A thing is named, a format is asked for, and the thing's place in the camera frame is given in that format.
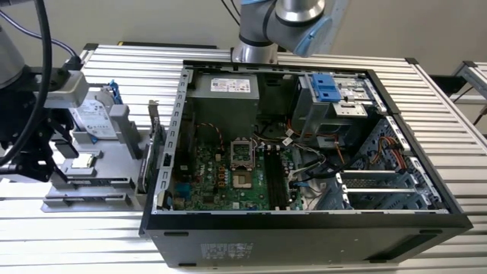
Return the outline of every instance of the green circuit board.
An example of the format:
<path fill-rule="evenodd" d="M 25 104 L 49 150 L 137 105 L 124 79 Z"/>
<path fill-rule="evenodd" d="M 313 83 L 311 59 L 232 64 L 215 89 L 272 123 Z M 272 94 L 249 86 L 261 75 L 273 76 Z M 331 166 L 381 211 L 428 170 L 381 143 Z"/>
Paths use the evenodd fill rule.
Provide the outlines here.
<path fill-rule="evenodd" d="M 229 168 L 231 156 L 229 146 L 227 153 L 220 154 L 217 161 L 216 154 L 219 148 L 200 145 L 196 148 L 195 172 L 189 186 L 189 199 L 184 205 L 179 205 L 179 210 L 269 210 L 268 190 L 264 169 L 264 150 L 256 149 L 255 165 L 252 171 L 235 170 Z M 292 155 L 289 150 L 280 151 L 283 169 L 293 168 Z M 241 178 L 245 184 L 239 185 Z M 289 209 L 301 210 L 300 195 L 289 204 Z"/>

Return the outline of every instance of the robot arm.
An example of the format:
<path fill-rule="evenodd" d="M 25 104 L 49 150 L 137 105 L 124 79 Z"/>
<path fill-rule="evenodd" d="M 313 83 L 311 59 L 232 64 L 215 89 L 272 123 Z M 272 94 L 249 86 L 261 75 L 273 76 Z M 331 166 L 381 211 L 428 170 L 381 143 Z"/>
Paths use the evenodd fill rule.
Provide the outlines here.
<path fill-rule="evenodd" d="M 240 43 L 232 61 L 275 63 L 277 45 L 309 57 L 332 25 L 324 9 L 325 0 L 241 0 Z"/>
<path fill-rule="evenodd" d="M 26 1 L 0 0 L 0 7 Z M 0 176 L 29 178 L 46 182 L 66 180 L 52 159 L 49 141 L 66 158 L 76 158 L 68 134 L 73 129 L 65 106 L 49 106 L 53 96 L 78 95 L 88 92 L 88 84 L 78 71 L 52 68 L 50 36 L 44 2 L 36 3 L 44 37 L 42 68 L 29 67 L 24 58 L 0 27 L 0 147 L 6 151 L 0 157 Z"/>
<path fill-rule="evenodd" d="M 0 0 L 0 7 L 6 7 L 14 4 L 30 2 L 32 0 Z"/>

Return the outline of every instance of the blue plastic clip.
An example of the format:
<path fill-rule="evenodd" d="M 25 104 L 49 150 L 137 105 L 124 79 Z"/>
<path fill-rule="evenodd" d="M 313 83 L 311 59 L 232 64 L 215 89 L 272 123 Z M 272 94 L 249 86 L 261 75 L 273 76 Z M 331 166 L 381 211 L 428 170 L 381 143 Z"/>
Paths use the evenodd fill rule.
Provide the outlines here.
<path fill-rule="evenodd" d="M 341 94 L 329 74 L 313 73 L 311 75 L 311 86 L 320 102 L 340 102 Z"/>
<path fill-rule="evenodd" d="M 120 96 L 120 90 L 118 90 L 118 84 L 114 83 L 114 80 L 112 80 L 109 82 L 109 87 L 112 88 L 113 90 L 113 100 L 114 100 L 114 104 L 122 104 L 122 101 L 121 101 L 121 96 Z"/>

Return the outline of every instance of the gray power supply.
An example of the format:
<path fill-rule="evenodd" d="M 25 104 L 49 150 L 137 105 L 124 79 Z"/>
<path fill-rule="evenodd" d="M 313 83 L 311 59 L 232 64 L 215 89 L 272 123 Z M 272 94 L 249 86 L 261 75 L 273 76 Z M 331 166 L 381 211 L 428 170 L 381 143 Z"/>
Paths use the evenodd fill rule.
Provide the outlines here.
<path fill-rule="evenodd" d="M 196 123 L 212 123 L 223 138 L 249 138 L 257 115 L 259 86 L 255 75 L 203 74 L 196 88 L 188 91 L 187 102 L 196 113 Z"/>

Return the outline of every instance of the connector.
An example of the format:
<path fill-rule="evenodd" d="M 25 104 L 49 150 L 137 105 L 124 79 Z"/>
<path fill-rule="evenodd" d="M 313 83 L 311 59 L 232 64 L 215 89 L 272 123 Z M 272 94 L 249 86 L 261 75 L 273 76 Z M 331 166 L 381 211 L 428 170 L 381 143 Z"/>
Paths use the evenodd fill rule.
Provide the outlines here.
<path fill-rule="evenodd" d="M 82 68 L 82 62 L 78 56 L 72 56 L 69 60 L 64 63 L 62 68 L 65 70 L 80 71 Z"/>

